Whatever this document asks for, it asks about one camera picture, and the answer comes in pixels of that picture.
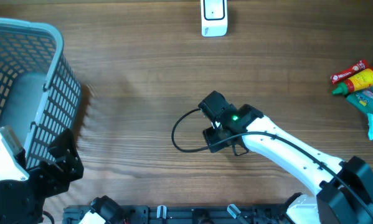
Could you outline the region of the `red sachet stick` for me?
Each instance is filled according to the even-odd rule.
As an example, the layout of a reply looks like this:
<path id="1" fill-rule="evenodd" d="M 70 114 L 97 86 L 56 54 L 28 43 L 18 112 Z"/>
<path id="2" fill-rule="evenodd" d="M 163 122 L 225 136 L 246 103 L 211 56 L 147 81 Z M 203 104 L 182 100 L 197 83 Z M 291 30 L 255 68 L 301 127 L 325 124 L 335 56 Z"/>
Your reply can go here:
<path id="1" fill-rule="evenodd" d="M 368 67 L 367 60 L 360 60 L 354 65 L 351 65 L 347 69 L 331 75 L 331 83 L 333 85 L 340 83 L 341 81 L 355 75 L 356 73 L 366 69 Z"/>

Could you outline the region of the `green cap sauce bottle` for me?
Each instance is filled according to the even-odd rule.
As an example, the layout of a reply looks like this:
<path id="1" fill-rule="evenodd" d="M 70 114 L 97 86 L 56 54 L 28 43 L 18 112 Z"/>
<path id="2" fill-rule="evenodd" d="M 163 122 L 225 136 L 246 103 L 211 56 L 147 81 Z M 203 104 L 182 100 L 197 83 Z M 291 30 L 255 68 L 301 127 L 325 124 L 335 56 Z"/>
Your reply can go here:
<path id="1" fill-rule="evenodd" d="M 373 67 L 347 78 L 332 91 L 333 95 L 347 95 L 373 86 Z"/>

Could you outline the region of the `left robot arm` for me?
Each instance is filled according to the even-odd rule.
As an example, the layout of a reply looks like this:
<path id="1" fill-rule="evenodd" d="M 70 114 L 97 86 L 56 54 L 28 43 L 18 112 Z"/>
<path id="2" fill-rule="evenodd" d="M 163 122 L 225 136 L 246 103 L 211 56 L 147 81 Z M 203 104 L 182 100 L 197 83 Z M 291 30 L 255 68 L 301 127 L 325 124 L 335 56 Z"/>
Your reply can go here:
<path id="1" fill-rule="evenodd" d="M 0 223 L 40 223 L 46 198 L 68 191 L 83 165 L 70 129 L 48 146 L 54 161 L 29 167 L 28 153 L 9 126 L 0 128 Z"/>

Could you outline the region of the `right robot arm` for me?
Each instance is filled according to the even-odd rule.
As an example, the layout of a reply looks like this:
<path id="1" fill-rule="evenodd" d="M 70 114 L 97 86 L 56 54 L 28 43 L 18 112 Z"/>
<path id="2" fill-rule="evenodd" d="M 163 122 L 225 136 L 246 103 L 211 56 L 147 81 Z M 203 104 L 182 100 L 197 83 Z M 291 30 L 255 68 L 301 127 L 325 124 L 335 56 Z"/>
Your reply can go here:
<path id="1" fill-rule="evenodd" d="M 228 103 L 213 91 L 198 105 L 212 126 L 203 135 L 211 152 L 242 146 L 278 164 L 312 196 L 298 194 L 286 206 L 293 223 L 373 223 L 373 171 L 363 159 L 321 152 L 278 127 L 260 110 Z"/>

